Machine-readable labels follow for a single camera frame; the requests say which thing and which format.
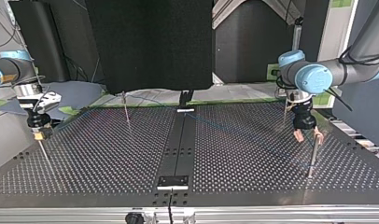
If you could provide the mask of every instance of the black panel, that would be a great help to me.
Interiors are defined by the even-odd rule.
[[[84,0],[42,0],[50,4],[53,19],[61,39],[64,54],[84,69],[87,79],[92,80],[99,58],[91,22]],[[76,70],[68,63],[71,78],[76,79]],[[103,66],[99,64],[93,82],[103,83]]]
[[[41,2],[9,2],[30,54],[35,59],[43,82],[68,81],[62,46],[49,4]]]
[[[216,74],[224,82],[266,81],[268,64],[291,50],[292,32],[258,0],[244,2],[216,32]]]
[[[111,93],[212,85],[212,1],[86,3]]]
[[[308,62],[317,62],[329,5],[330,0],[306,2],[300,49],[305,53]]]

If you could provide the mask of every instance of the perforated metal plate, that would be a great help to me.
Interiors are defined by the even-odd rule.
[[[173,206],[379,204],[379,160],[325,120],[308,179],[313,136],[295,141],[283,104],[195,111],[88,110],[46,143],[51,165],[33,147],[0,169],[0,207],[166,206],[159,175],[189,176]]]
[[[305,132],[307,140],[295,140],[292,115],[283,123],[284,104],[200,105],[195,110],[189,206],[379,203],[371,196],[379,192],[379,160],[322,118],[318,123],[326,139],[314,178],[308,179],[314,137]]]
[[[86,111],[45,143],[50,164],[35,147],[3,167],[0,195],[149,195],[175,111],[136,108],[129,114],[130,123],[123,108]]]

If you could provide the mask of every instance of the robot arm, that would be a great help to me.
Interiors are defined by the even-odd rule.
[[[279,57],[280,83],[286,87],[291,111],[295,114],[295,135],[301,130],[315,129],[316,120],[310,113],[312,96],[331,86],[359,83],[379,78],[379,2],[362,28],[353,46],[339,59],[309,63],[301,50]]]
[[[51,136],[51,118],[47,111],[59,104],[61,96],[53,91],[43,92],[30,55],[24,50],[0,53],[0,85],[11,83],[22,109],[28,114],[27,124],[35,140]]]

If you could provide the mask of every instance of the blue cable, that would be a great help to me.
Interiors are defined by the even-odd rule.
[[[175,108],[175,107],[173,107],[173,106],[169,106],[169,105],[165,105],[165,104],[163,104],[163,103],[161,103],[161,102],[158,102],[158,101],[156,101],[156,100],[151,100],[151,99],[148,99],[148,98],[145,98],[145,97],[141,97],[141,96],[133,96],[133,95],[126,95],[126,96],[128,96],[128,97],[132,97],[132,98],[135,98],[135,99],[142,99],[142,100],[150,101],[150,102],[156,103],[156,104],[158,104],[158,105],[161,105],[161,106],[163,106],[163,107],[166,107],[166,108],[169,108],[169,109],[172,109],[172,110],[176,111],[176,108]],[[93,109],[88,110],[88,111],[85,112],[82,116],[85,116],[85,115],[89,114],[92,110],[93,110]],[[209,125],[211,125],[211,126],[217,128],[217,129],[220,129],[220,130],[222,130],[222,131],[229,132],[229,133],[233,133],[233,134],[241,133],[242,136],[250,137],[250,139],[251,139],[251,140],[255,140],[257,144],[262,145],[265,149],[268,149],[268,146],[265,146],[265,145],[262,144],[261,142],[257,142],[257,136],[254,135],[254,134],[244,133],[242,130],[240,130],[240,129],[236,129],[236,128],[232,128],[232,127],[225,127],[225,126],[220,125],[220,124],[217,124],[217,123],[215,123],[215,122],[213,122],[213,121],[211,121],[211,120],[203,119],[203,118],[201,118],[201,117],[193,116],[193,115],[191,115],[190,113],[184,113],[184,114],[185,114],[185,116],[189,116],[189,117],[192,118],[192,119],[196,119],[196,120],[199,120],[199,121],[201,121],[201,122],[203,122],[203,123],[209,124]],[[67,124],[64,125],[63,127],[60,127],[58,130],[61,130],[61,129],[65,128],[65,127],[67,126]],[[306,136],[306,139],[308,140],[308,143],[309,143],[309,144],[312,146],[312,148],[313,148],[313,144],[311,143],[311,141],[310,141],[309,137],[307,136],[307,134],[306,134],[305,136]],[[281,152],[281,151],[275,151],[275,152],[274,152],[274,150],[272,149],[272,152],[273,152],[274,154],[277,154],[277,155],[282,155],[283,157],[285,157],[285,158],[287,158],[287,159],[290,159],[290,160],[294,160],[294,161],[296,161],[295,163],[299,164],[302,168],[306,168],[306,169],[309,168],[309,162],[303,162],[303,161],[301,161],[301,160],[299,160],[299,159],[292,158],[290,155],[288,155],[288,154],[286,154],[286,153],[284,153],[284,152]]]
[[[127,96],[130,96],[130,97],[133,97],[133,98],[136,98],[136,99],[147,100],[147,101],[150,101],[150,102],[156,103],[156,104],[158,104],[158,105],[161,105],[161,106],[163,106],[163,107],[172,108],[173,110],[175,110],[175,107],[171,107],[171,106],[168,106],[168,105],[164,105],[164,104],[162,104],[162,103],[160,103],[160,102],[158,102],[158,101],[151,100],[151,99],[148,99],[148,98],[145,98],[145,97],[141,97],[141,96],[133,96],[133,95],[127,95]],[[228,132],[230,132],[230,133],[242,133],[243,136],[249,136],[251,140],[253,140],[255,137],[257,137],[257,136],[254,136],[254,135],[250,135],[250,134],[248,134],[248,133],[244,133],[242,130],[239,130],[239,129],[236,129],[236,128],[224,127],[224,126],[222,126],[222,125],[220,125],[220,124],[217,124],[217,123],[215,123],[215,122],[213,122],[213,121],[211,121],[211,120],[203,119],[203,118],[200,118],[200,117],[193,116],[193,115],[191,115],[190,113],[185,113],[185,115],[186,115],[186,116],[189,116],[189,117],[191,117],[191,118],[193,118],[193,119],[199,120],[199,121],[201,121],[201,122],[207,123],[207,124],[209,124],[209,125],[211,125],[211,126],[217,128],[217,129],[220,129],[220,130],[223,130],[223,131],[228,131]],[[310,140],[309,140],[309,138],[308,138],[308,136],[307,136],[307,135],[305,135],[305,136],[306,136],[306,138],[308,139],[309,144],[312,145],[311,142],[310,142]],[[292,160],[294,159],[294,158],[292,158],[290,155],[285,154],[285,153],[280,152],[280,151],[277,151],[277,152],[274,152],[274,153],[275,153],[275,154],[277,153],[278,155],[282,155],[282,156],[286,157],[287,159],[292,159]],[[300,161],[300,160],[298,160],[298,159],[294,159],[294,160],[296,160],[297,163],[299,163],[301,166],[305,167],[306,169],[309,168],[309,162],[303,162],[303,161]]]

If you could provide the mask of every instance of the black backdrop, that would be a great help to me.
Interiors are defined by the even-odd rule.
[[[212,85],[212,1],[87,0],[111,93]]]

